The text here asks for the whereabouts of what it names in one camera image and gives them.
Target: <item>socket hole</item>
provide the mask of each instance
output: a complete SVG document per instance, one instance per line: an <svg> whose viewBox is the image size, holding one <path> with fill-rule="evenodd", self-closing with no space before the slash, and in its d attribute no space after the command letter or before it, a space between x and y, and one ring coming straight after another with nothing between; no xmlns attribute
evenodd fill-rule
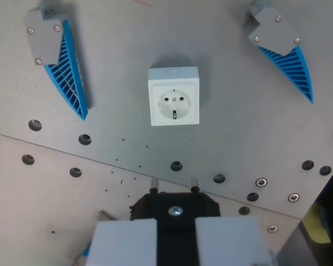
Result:
<svg viewBox="0 0 333 266"><path fill-rule="evenodd" d="M238 210L240 215L247 215L250 213L250 209L248 207L240 207Z"/></svg>
<svg viewBox="0 0 333 266"><path fill-rule="evenodd" d="M217 184L221 184L226 180L226 177L224 175L222 175L221 173L218 173L217 175L215 175L213 177L213 182L217 183Z"/></svg>
<svg viewBox="0 0 333 266"><path fill-rule="evenodd" d="M320 175L322 176L327 176L331 173L332 171L332 168L330 166L323 166L321 169L320 169Z"/></svg>
<svg viewBox="0 0 333 266"><path fill-rule="evenodd" d="M70 169L69 173L72 177L80 177L82 175L82 171L76 167Z"/></svg>
<svg viewBox="0 0 333 266"><path fill-rule="evenodd" d="M315 166L315 163L311 160L304 161L302 163L302 169L303 170L311 170Z"/></svg>
<svg viewBox="0 0 333 266"><path fill-rule="evenodd" d="M173 171L180 171L181 169L183 169L183 164L181 162L175 161L171 163L170 168Z"/></svg>
<svg viewBox="0 0 333 266"><path fill-rule="evenodd" d="M246 199L248 201L257 201L258 198L259 198L259 195L258 195L258 193L255 193L255 192L249 193L248 196L246 197Z"/></svg>
<svg viewBox="0 0 333 266"><path fill-rule="evenodd" d="M31 155L29 155L29 154L23 155L22 156L22 161L26 165L32 165L32 164L34 164L34 158Z"/></svg>
<svg viewBox="0 0 333 266"><path fill-rule="evenodd" d="M78 140L83 145L89 145L91 143L91 137L87 134L80 135Z"/></svg>
<svg viewBox="0 0 333 266"><path fill-rule="evenodd" d="M42 124L38 120L33 119L28 122L28 127L33 131L39 131L42 129Z"/></svg>

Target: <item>gray metal plate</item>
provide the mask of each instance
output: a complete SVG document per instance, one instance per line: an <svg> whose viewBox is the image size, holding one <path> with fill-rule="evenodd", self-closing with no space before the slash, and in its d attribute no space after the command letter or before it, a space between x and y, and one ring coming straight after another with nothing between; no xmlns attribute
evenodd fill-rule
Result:
<svg viewBox="0 0 333 266"><path fill-rule="evenodd" d="M257 192L254 205L303 217L329 180L320 167L333 169L333 1L277 7L302 37L314 104L241 32L250 1L148 3L62 5L90 105L83 122L32 62L23 18L37 2L0 1L0 134L182 185L197 177L205 191L237 201ZM200 124L151 127L148 68L193 64ZM31 119L43 129L31 131ZM92 143L81 145L80 134ZM311 171L301 169L305 160ZM217 173L224 183L213 182ZM259 177L266 187L255 186ZM290 203L294 192L300 200Z"/></svg>
<svg viewBox="0 0 333 266"><path fill-rule="evenodd" d="M33 156L34 164L25 165L21 160L24 154ZM70 176L72 167L78 167L82 175ZM128 220L129 206L149 192L150 180L148 176L0 135L0 266L72 265L93 238L98 212L104 209L116 219ZM159 191L188 192L189 188L160 180ZM297 218L210 196L219 202L222 216L239 216L238 209L248 206L267 247L275 253L299 222ZM272 224L279 228L273 234L266 231Z"/></svg>

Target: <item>white electrical outlet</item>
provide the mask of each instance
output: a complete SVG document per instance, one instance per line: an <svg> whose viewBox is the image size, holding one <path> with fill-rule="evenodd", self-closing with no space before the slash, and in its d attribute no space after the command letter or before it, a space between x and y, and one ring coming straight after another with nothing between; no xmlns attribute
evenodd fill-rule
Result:
<svg viewBox="0 0 333 266"><path fill-rule="evenodd" d="M152 126L199 123L197 67L150 68L148 89Z"/></svg>

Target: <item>gray mounting bracket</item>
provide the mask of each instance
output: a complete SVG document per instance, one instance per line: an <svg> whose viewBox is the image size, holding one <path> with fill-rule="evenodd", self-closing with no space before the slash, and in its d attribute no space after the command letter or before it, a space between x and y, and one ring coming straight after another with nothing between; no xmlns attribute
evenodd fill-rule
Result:
<svg viewBox="0 0 333 266"><path fill-rule="evenodd" d="M243 29L255 45L284 56L301 42L299 34L286 18L264 1L255 1L249 7Z"/></svg>
<svg viewBox="0 0 333 266"><path fill-rule="evenodd" d="M52 10L33 9L24 18L29 46L36 65L57 64L63 38L63 15Z"/></svg>

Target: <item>blue 3d-printed part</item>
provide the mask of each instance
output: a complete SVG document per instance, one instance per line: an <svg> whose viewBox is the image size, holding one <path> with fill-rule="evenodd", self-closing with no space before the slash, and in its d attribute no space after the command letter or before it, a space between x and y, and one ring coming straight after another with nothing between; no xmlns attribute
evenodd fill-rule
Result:
<svg viewBox="0 0 333 266"><path fill-rule="evenodd" d="M296 46L286 56L258 47L313 103L310 73L300 46Z"/></svg>
<svg viewBox="0 0 333 266"><path fill-rule="evenodd" d="M69 20L63 22L63 40L60 46L59 62L45 65L45 69L60 94L74 111L85 120L88 114L83 84L80 78Z"/></svg>

